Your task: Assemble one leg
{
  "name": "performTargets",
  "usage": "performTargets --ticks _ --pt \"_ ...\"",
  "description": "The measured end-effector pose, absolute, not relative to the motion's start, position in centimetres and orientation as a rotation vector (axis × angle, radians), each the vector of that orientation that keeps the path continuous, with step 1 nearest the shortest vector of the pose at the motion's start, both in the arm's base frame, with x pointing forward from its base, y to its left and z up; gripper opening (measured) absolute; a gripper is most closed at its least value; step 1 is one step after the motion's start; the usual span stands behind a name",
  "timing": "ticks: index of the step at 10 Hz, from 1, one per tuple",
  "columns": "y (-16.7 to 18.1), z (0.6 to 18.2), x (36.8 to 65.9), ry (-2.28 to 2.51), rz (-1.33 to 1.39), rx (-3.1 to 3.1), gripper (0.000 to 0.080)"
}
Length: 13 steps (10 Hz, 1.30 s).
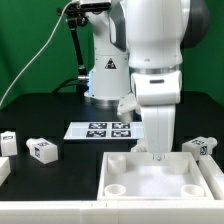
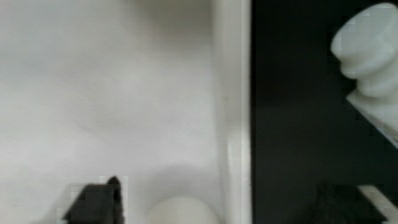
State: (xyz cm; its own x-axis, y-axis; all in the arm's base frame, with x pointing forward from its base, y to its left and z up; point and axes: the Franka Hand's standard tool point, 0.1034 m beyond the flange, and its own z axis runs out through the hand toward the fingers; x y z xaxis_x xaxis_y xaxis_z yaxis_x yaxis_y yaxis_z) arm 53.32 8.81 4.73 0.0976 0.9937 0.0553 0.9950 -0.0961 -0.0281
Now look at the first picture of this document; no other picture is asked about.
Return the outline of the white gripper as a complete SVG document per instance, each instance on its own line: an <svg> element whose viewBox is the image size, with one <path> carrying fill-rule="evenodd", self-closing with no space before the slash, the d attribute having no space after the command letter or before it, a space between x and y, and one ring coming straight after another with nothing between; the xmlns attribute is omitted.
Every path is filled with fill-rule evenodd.
<svg viewBox="0 0 224 224"><path fill-rule="evenodd" d="M172 150L175 106L159 105L141 108L144 137L143 142L150 153L168 153Z"/></svg>

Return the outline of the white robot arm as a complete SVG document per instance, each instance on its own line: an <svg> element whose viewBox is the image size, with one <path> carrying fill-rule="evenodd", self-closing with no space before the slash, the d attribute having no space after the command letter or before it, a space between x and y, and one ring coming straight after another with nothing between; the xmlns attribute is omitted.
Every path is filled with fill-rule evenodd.
<svg viewBox="0 0 224 224"><path fill-rule="evenodd" d="M205 0L93 0L106 11L89 11L94 67L85 99L115 103L130 123L141 116L138 146L151 153L172 150L175 106L182 88L181 50L196 46L208 31Z"/></svg>

